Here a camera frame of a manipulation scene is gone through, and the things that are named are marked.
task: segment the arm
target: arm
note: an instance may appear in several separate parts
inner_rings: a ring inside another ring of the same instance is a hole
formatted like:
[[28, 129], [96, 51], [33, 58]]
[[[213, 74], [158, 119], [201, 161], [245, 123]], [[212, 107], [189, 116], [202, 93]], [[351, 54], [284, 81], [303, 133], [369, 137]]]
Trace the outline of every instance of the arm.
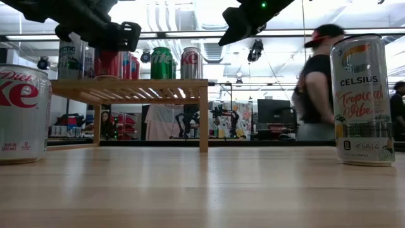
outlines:
[[329, 104], [329, 88], [326, 75], [321, 72], [309, 73], [305, 78], [305, 84], [309, 98], [323, 122], [334, 124], [335, 117]]

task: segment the computer monitor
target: computer monitor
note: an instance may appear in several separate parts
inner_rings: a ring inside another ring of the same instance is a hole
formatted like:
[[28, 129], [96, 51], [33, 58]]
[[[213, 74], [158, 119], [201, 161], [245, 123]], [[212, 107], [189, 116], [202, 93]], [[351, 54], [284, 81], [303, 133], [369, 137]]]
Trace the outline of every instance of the computer monitor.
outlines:
[[296, 120], [290, 107], [290, 101], [258, 99], [259, 123], [294, 124]]

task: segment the silver soda can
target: silver soda can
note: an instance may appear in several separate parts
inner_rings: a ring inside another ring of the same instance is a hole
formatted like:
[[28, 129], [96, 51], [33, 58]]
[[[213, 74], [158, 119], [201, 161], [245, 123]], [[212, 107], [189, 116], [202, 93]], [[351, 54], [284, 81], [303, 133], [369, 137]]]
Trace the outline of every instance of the silver soda can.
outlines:
[[184, 49], [180, 66], [181, 79], [203, 78], [203, 56], [196, 47]]
[[51, 96], [47, 73], [0, 65], [0, 163], [36, 162], [44, 157]]
[[80, 36], [71, 33], [71, 42], [60, 41], [58, 79], [83, 79], [84, 42]]
[[84, 46], [84, 66], [83, 66], [83, 79], [94, 80], [96, 72], [94, 70], [94, 48], [89, 47], [87, 44]]
[[350, 165], [390, 166], [395, 154], [381, 37], [348, 37], [332, 47], [330, 59], [339, 159]]

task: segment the wooden shelf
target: wooden shelf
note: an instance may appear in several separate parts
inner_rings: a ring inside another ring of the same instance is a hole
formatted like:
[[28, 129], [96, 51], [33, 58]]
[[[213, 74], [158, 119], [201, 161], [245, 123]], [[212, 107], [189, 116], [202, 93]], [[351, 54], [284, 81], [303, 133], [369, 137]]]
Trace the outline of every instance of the wooden shelf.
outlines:
[[194, 104], [207, 80], [52, 80], [53, 94], [90, 105]]
[[94, 106], [94, 144], [89, 146], [98, 146], [100, 142], [101, 105], [199, 104], [200, 152], [208, 152], [208, 80], [51, 80], [51, 83], [54, 95]]

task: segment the ceiling light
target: ceiling light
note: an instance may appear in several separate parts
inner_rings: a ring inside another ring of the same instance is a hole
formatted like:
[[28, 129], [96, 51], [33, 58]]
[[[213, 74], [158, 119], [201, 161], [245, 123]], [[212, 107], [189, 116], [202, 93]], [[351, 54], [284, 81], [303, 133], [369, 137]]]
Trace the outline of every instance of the ceiling light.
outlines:
[[57, 35], [6, 35], [9, 41], [58, 41]]

